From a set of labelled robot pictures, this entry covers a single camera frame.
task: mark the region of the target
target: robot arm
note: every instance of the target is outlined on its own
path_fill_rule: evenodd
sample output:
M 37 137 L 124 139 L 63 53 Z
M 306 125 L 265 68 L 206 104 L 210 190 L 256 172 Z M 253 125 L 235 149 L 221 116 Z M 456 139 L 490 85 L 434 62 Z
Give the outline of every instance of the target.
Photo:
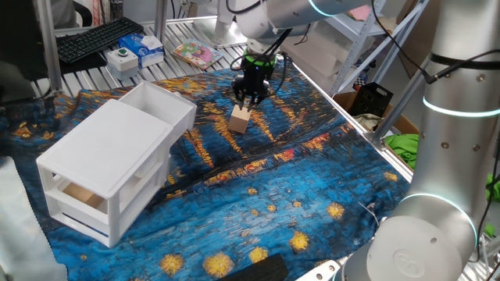
M 262 67 L 252 65 L 268 55 L 270 58 L 261 59 L 261 63 L 272 68 L 273 53 L 264 50 L 283 30 L 293 34 L 289 31 L 292 27 L 368 2 L 253 1 L 238 1 L 234 7 L 241 10 L 254 5 L 253 9 L 237 14 L 238 26 L 250 39 L 242 63 L 245 75 L 237 77 L 234 85 L 237 97 L 242 93 L 239 98 L 251 95 L 260 101 L 266 96 L 261 91 L 266 88 L 266 75 L 260 72 Z M 500 0 L 441 1 L 427 71 L 452 72 L 429 76 L 434 80 L 428 82 L 423 100 L 426 108 L 410 189 L 375 237 L 336 271 L 334 281 L 459 278 L 482 234 L 486 159 L 491 155 L 500 114 L 499 49 Z M 491 50 L 496 51 L 467 60 Z M 264 87 L 256 88 L 262 81 Z
M 240 68 L 244 75 L 233 80 L 236 99 L 243 105 L 250 97 L 250 106 L 258 105 L 271 92 L 266 79 L 274 69 L 275 52 L 286 36 L 304 34 L 308 24 L 340 12 L 364 5 L 368 0 L 238 0 L 227 9 L 234 13 L 247 49 Z

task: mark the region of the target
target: green button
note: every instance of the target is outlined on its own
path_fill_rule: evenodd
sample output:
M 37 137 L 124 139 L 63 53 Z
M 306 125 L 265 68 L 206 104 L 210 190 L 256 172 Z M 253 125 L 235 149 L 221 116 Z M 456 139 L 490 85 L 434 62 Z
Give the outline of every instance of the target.
M 118 50 L 118 55 L 125 57 L 128 55 L 128 52 L 126 49 L 120 49 L 120 50 Z

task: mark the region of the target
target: blue patterned cloth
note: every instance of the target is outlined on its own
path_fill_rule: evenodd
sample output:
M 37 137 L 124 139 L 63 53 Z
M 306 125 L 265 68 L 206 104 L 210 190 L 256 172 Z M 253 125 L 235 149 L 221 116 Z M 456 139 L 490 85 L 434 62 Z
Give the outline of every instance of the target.
M 197 104 L 195 129 L 171 148 L 164 188 L 112 249 L 48 217 L 35 159 L 130 88 L 0 110 L 0 156 L 14 158 L 70 280 L 213 280 L 278 253 L 294 280 L 373 236 L 377 222 L 359 203 L 381 219 L 408 183 L 295 69 L 246 134 L 228 131 L 233 75 L 157 83 Z

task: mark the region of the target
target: wooden block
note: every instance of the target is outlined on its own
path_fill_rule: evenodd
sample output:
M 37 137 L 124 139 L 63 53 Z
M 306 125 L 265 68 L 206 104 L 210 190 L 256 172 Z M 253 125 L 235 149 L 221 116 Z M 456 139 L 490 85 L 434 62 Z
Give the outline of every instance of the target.
M 104 201 L 104 198 L 74 183 L 70 183 L 70 185 L 68 185 L 68 187 L 62 192 L 77 199 L 78 201 L 84 202 L 92 208 L 97 208 Z
M 251 114 L 252 110 L 249 111 L 246 107 L 242 107 L 240 110 L 240 105 L 235 105 L 227 129 L 245 133 Z

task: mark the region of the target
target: teal light ring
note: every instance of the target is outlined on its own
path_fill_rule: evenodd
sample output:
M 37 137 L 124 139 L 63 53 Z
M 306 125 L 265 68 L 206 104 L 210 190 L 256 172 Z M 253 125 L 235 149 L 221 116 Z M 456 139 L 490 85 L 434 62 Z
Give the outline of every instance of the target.
M 450 201 L 444 197 L 441 197 L 441 196 L 435 195 L 435 194 L 412 194 L 412 195 L 409 195 L 408 197 L 403 198 L 403 200 L 401 200 L 401 202 L 403 202 L 404 200 L 406 200 L 408 198 L 417 197 L 417 196 L 434 197 L 436 199 L 442 200 L 442 201 L 450 204 L 451 206 L 453 206 L 457 210 L 459 210 L 461 213 L 463 213 L 465 215 L 465 217 L 467 217 L 467 219 L 469 220 L 470 226 L 472 226 L 472 230 L 474 231 L 474 235 L 476 236 L 476 241 L 474 242 L 474 245 L 477 246 L 477 241 L 479 240 L 479 238 L 477 237 L 476 227 L 474 226 L 474 223 L 472 222 L 472 219 L 469 217 L 469 215 L 467 215 L 467 213 L 465 211 L 463 211 L 457 204 L 453 203 L 452 201 Z
M 328 16 L 328 17 L 331 17 L 331 16 L 335 16 L 335 15 L 330 15 L 330 14 L 327 14 L 325 12 L 323 12 L 320 8 L 318 8 L 318 6 L 316 6 L 316 4 L 314 4 L 313 0 L 309 0 L 309 4 L 311 4 L 311 6 L 321 15 L 323 16 Z
M 440 113 L 450 115 L 450 116 L 480 118 L 480 117 L 492 117 L 492 116 L 496 116 L 496 115 L 500 114 L 500 109 L 496 109 L 496 110 L 489 111 L 489 112 L 459 112 L 459 111 L 455 111 L 455 110 L 440 108 L 436 105 L 432 105 L 430 102 L 428 102 L 425 99 L 425 97 L 423 98 L 423 103 L 425 104 L 425 106 L 434 110 L 435 112 L 440 112 Z

